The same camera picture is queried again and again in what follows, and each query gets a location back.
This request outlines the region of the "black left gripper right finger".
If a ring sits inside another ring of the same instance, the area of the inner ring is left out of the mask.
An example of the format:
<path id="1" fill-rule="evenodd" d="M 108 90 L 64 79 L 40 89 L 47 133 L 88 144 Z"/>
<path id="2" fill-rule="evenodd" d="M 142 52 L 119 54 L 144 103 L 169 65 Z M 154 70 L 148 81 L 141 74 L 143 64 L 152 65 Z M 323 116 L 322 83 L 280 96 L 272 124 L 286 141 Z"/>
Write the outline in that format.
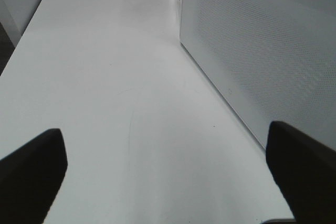
<path id="1" fill-rule="evenodd" d="M 335 151 L 293 126 L 269 126 L 266 163 L 297 223 L 335 223 Z"/>

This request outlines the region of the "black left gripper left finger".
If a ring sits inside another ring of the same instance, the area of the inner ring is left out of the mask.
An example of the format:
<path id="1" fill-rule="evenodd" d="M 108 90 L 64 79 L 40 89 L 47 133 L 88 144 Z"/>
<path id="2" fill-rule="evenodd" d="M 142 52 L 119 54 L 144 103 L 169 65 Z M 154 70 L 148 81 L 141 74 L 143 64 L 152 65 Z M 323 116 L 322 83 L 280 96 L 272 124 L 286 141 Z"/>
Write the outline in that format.
<path id="1" fill-rule="evenodd" d="M 1 159 L 1 223 L 43 223 L 68 167 L 60 129 L 48 129 Z"/>

